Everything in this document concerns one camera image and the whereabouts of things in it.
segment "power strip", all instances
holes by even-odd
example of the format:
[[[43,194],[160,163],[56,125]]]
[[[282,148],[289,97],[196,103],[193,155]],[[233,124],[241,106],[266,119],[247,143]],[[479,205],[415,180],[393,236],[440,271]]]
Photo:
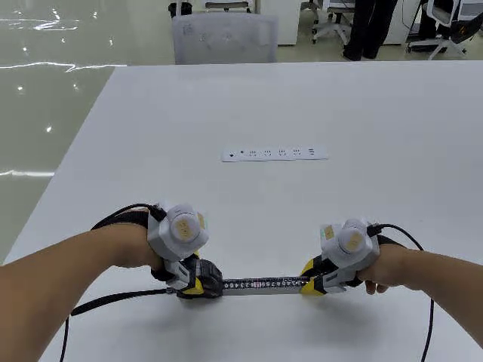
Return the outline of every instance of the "power strip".
[[[221,154],[223,162],[243,161],[296,161],[327,160],[328,155],[322,146],[295,147],[230,147]]]

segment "black wrist strap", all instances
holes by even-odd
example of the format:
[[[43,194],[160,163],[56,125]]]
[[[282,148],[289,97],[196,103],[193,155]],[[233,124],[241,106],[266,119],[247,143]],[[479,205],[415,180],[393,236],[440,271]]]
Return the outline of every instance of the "black wrist strap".
[[[120,213],[117,216],[114,216],[108,220],[100,222],[96,225],[96,229],[100,229],[104,226],[112,225],[112,224],[119,224],[119,223],[129,223],[129,224],[137,224],[141,225],[142,227],[148,229],[148,216],[149,214],[146,211],[128,211],[125,213]]]

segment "shiny floor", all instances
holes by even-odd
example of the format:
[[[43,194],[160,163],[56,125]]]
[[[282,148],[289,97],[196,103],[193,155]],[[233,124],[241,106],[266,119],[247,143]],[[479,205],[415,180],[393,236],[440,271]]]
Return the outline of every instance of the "shiny floor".
[[[113,71],[174,63],[170,0],[0,2],[0,262],[27,221]],[[303,12],[296,46],[278,61],[343,61],[336,36],[312,44]],[[483,59],[480,35],[467,58]],[[422,60],[384,47],[379,60]],[[438,59],[459,59],[444,54]]]

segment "black pants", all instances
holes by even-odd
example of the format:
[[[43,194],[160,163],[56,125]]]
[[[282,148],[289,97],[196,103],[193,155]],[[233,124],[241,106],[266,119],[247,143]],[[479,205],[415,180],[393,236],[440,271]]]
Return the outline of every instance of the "black pants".
[[[421,4],[425,4],[427,2],[428,0],[423,0],[421,1]],[[453,0],[435,0],[435,6],[450,13],[451,9],[453,8]],[[446,36],[449,35],[450,29],[440,25],[438,27],[438,33]],[[422,11],[421,13],[421,24],[418,34],[421,38],[426,39],[433,39],[436,37],[436,20],[428,17],[425,11]]]
[[[360,60],[374,59],[386,40],[398,0],[355,0],[354,21],[344,55]]]

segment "wrist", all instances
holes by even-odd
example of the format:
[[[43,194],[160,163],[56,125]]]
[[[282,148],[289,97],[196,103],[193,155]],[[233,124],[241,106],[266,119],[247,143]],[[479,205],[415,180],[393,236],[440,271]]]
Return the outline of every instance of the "wrist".
[[[402,285],[412,290],[420,290],[419,281],[421,279],[418,265],[424,252],[420,250],[406,249],[402,258]]]
[[[149,265],[161,267],[160,259],[147,242],[147,230],[135,224],[119,223],[94,230],[106,245],[112,265],[125,268]]]

